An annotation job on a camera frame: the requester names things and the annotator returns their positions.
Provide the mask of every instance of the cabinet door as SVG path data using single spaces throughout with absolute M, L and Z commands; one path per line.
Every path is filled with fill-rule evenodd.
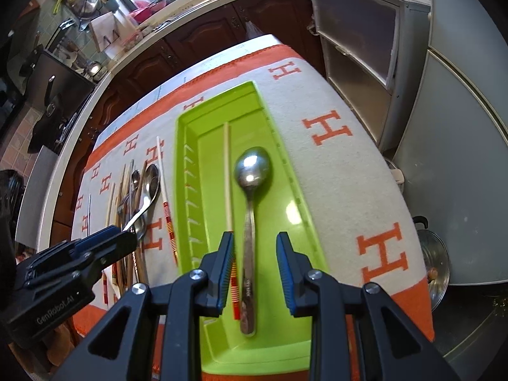
M 160 40 L 131 61 L 114 81 L 128 93 L 134 104 L 181 70 L 183 66 L 175 54 Z
M 443 240 L 450 284 L 508 281 L 508 137 L 478 91 L 432 52 L 394 162 L 404 199 Z
M 74 220 L 81 179 L 83 179 L 86 162 L 94 145 L 86 132 L 87 130 L 87 128 L 83 129 L 79 141 L 70 155 L 69 163 L 63 174 L 57 204 L 55 205 L 53 220 L 69 227 L 72 226 Z
M 199 16 L 166 37 L 185 68 L 243 41 L 245 29 L 230 4 Z
M 325 75 L 321 41 L 307 30 L 312 20 L 310 0 L 237 0 L 233 5 L 242 21 L 273 34 Z
M 106 88 L 88 118 L 86 125 L 93 134 L 103 131 L 136 102 L 135 97 L 130 96 L 129 92 L 124 89 L 124 85 L 117 82 L 119 80 L 117 77 Z
M 71 233 L 72 227 L 53 221 L 51 235 L 49 237 L 49 246 L 55 246 L 62 241 L 70 240 Z

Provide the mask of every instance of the metal spoon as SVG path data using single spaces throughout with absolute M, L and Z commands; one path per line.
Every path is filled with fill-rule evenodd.
M 136 190 L 138 189 L 138 185 L 139 185 L 139 180 L 140 180 L 140 175 L 139 175 L 139 170 L 134 170 L 132 175 L 130 176 L 130 180 L 132 182 L 132 188 L 131 188 L 131 192 L 130 192 L 130 196 L 131 198 L 136 194 Z M 129 195 L 125 195 L 122 200 L 120 201 L 120 204 L 118 205 L 118 207 L 116 208 L 116 211 L 118 212 L 118 214 L 120 216 L 123 215 L 124 213 L 124 206 L 125 206 L 125 202 L 127 201 L 127 199 L 129 198 Z
M 245 335 L 256 331 L 254 298 L 256 224 L 254 222 L 254 193 L 270 176 L 270 157 L 262 147 L 246 150 L 236 161 L 235 179 L 247 199 L 243 239 L 243 280 L 240 330 Z
M 139 170 L 133 171 L 132 175 L 130 176 L 130 180 L 132 181 L 133 189 L 136 190 L 138 188 L 140 180 Z
M 121 215 L 124 215 L 127 213 L 127 205 L 129 203 L 127 201 L 124 202 L 124 205 L 122 206 L 120 213 Z M 128 217 L 124 217 L 124 224 L 127 223 Z M 146 213 L 143 214 L 136 222 L 134 222 L 134 232 L 136 233 L 136 239 L 138 241 L 142 241 L 146 234 Z
M 159 172 L 155 164 L 151 164 L 146 168 L 145 176 L 142 179 L 142 190 L 141 190 L 141 208 L 131 220 L 125 225 L 124 231 L 128 231 L 134 222 L 138 220 L 143 213 L 145 213 L 150 205 L 155 201 L 158 190 L 159 190 Z

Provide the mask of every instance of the spoon handle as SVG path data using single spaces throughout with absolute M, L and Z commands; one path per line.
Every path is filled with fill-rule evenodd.
M 240 330 L 245 335 L 254 335 L 256 331 L 256 305 L 254 301 L 255 243 L 254 207 L 252 198 L 248 197 L 243 238 L 243 280 L 240 314 Z

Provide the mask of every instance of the stainless steel pot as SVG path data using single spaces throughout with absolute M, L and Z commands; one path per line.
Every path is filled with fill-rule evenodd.
M 75 16 L 89 20 L 101 8 L 101 0 L 67 0 L 67 6 Z

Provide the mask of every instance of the black pot handle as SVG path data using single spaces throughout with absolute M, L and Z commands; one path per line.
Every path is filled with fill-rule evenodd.
M 429 228 L 429 221 L 425 216 L 413 216 L 413 223 L 422 224 L 425 229 Z

